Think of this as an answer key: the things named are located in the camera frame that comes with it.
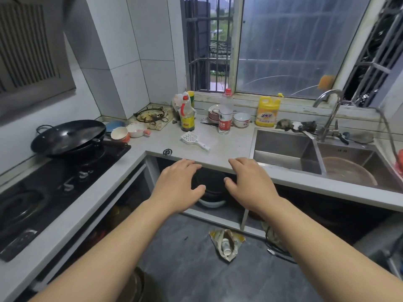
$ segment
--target black wok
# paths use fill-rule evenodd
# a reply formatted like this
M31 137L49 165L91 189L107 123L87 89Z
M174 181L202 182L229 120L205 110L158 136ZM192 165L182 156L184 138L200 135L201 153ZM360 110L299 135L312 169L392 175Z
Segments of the black wok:
M31 150L35 153L50 157L64 158L81 155L93 151L97 145L112 144L124 146L121 142L103 141L106 133L105 124L95 120L71 121L58 126L50 126L48 130L40 133L31 143Z

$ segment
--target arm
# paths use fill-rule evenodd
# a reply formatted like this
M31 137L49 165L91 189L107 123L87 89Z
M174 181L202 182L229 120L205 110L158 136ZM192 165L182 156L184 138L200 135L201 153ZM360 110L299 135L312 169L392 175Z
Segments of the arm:
M31 302L115 301L159 227L204 194L205 186L191 189L202 167L193 163L180 160L164 169L151 197Z
M325 301L402 301L403 282L280 198L256 161L229 162L237 174L237 184L225 179L229 192L273 227Z

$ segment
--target yellow detergent bottle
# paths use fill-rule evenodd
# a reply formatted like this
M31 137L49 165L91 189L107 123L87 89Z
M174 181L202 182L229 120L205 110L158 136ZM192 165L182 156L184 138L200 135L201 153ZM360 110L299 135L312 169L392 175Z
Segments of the yellow detergent bottle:
M260 96L255 124L263 127L273 127L280 109L280 104L281 99L274 100L270 96Z

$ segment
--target person's left hand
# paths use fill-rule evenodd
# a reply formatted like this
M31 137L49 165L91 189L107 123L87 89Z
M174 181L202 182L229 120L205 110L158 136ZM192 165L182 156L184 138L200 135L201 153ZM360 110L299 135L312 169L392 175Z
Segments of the person's left hand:
M193 160L182 159L161 172L150 200L168 207L170 214L183 212L195 204L205 191L204 185L192 190L191 182L195 172L202 166Z

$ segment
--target forearm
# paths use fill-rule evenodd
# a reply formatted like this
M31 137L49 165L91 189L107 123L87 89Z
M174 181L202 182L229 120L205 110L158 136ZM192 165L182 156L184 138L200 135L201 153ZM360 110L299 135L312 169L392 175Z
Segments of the forearm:
M260 212L326 301L400 301L403 283L289 201Z
M115 301L142 253L169 217L168 210L147 200L32 302Z

